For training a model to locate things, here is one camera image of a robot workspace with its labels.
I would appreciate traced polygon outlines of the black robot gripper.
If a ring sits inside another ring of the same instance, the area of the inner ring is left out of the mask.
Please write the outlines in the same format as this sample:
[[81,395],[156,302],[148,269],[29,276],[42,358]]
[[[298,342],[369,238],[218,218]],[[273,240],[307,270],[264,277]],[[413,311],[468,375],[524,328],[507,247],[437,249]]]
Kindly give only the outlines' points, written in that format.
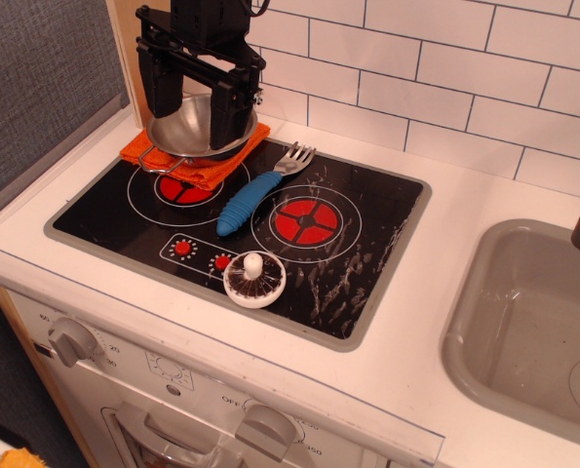
[[155,118],[181,106],[188,77],[212,90],[210,148],[247,132],[265,60],[246,41],[251,20],[263,15],[251,1],[172,1],[167,11],[143,5],[136,38],[138,67]]

